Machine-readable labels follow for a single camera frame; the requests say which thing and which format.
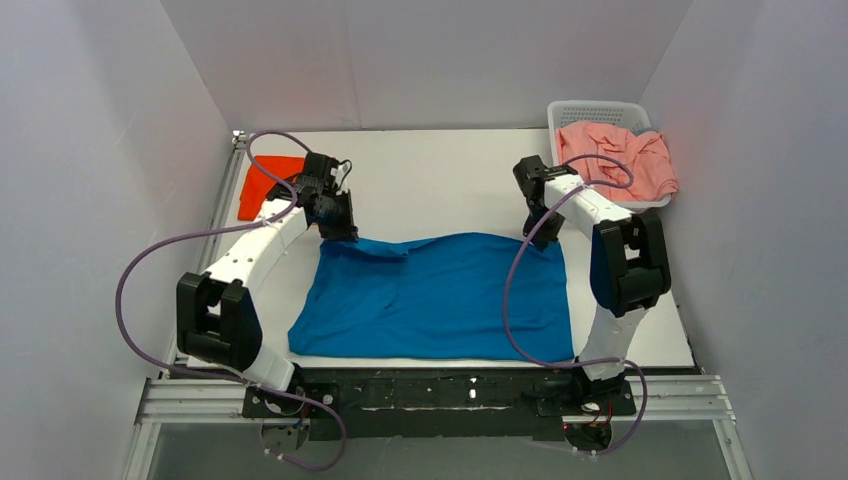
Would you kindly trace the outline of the blue t shirt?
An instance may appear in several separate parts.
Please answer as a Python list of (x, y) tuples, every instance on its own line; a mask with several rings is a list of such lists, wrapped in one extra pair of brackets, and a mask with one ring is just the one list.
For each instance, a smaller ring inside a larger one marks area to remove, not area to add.
[(301, 356), (420, 360), (574, 358), (559, 245), (459, 233), (324, 242), (288, 340)]

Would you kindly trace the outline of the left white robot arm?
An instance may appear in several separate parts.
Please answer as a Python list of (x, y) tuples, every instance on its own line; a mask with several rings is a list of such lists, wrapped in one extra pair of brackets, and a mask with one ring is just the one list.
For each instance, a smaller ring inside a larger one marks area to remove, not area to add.
[(190, 357), (287, 391), (296, 366), (267, 345), (251, 296), (295, 240), (317, 226), (324, 240), (355, 242), (350, 190), (352, 169), (309, 153), (292, 184), (275, 184), (244, 233), (201, 274), (186, 273), (176, 287), (177, 348)]

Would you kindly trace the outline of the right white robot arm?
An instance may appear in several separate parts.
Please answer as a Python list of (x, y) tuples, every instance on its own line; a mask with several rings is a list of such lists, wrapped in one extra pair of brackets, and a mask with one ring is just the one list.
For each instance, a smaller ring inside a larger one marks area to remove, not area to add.
[(589, 285), (597, 307), (565, 397), (602, 403), (622, 393), (623, 362), (635, 331), (671, 287), (661, 220), (607, 199), (569, 162), (548, 167), (538, 156), (525, 157), (513, 175), (528, 208), (526, 246), (545, 250), (566, 222), (590, 242)]

